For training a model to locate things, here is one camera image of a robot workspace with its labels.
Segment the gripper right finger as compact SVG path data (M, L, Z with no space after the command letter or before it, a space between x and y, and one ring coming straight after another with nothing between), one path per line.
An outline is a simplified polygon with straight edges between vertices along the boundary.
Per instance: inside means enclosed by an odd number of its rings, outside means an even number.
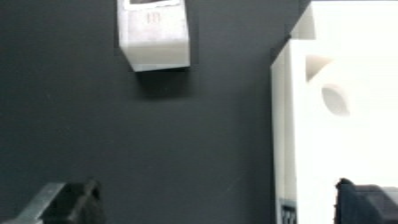
M398 187L335 184L334 224L398 224Z

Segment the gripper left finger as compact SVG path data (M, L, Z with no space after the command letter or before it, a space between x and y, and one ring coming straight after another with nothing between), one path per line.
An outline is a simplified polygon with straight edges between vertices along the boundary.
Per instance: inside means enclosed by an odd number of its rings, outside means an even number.
M47 183L10 224L103 224L99 183Z

